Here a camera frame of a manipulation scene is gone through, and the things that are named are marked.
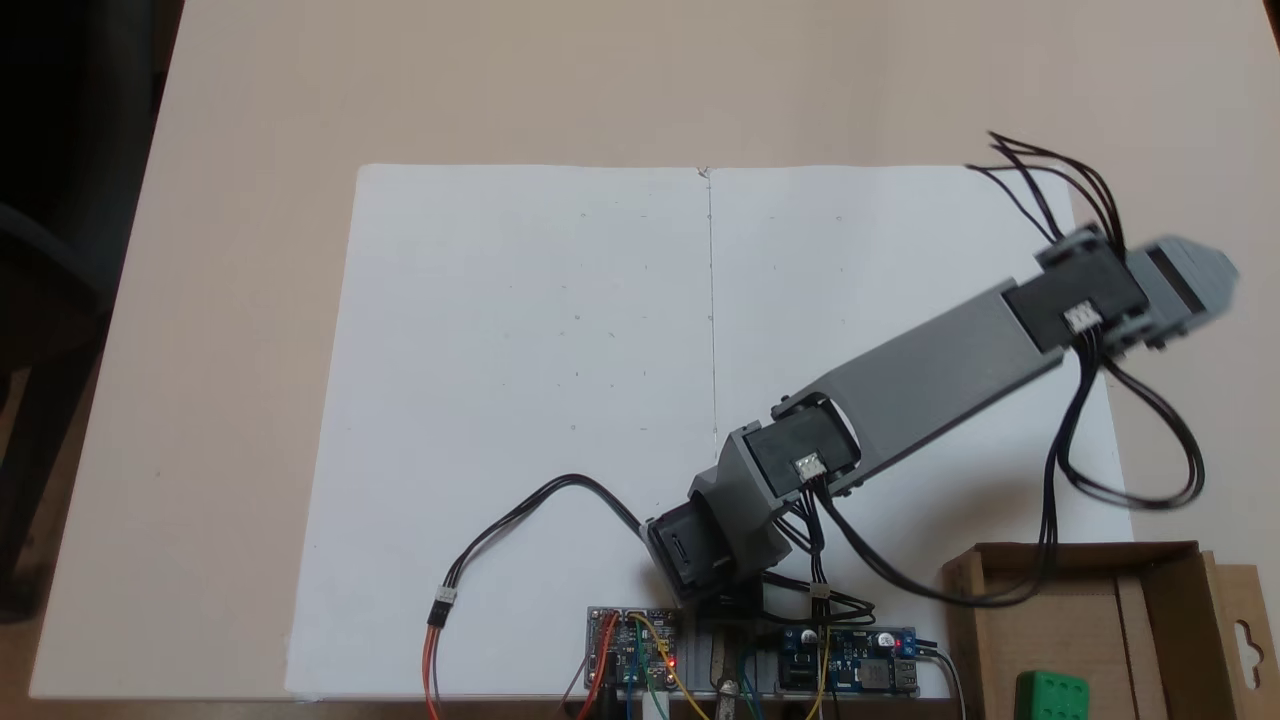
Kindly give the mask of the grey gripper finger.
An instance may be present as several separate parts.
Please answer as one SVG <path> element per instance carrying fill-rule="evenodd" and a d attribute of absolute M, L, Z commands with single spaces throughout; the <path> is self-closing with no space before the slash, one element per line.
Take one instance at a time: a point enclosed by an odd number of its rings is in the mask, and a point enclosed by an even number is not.
<path fill-rule="evenodd" d="M 1217 249 L 1184 237 L 1162 237 L 1160 269 L 1189 309 L 1228 309 L 1239 272 Z"/>

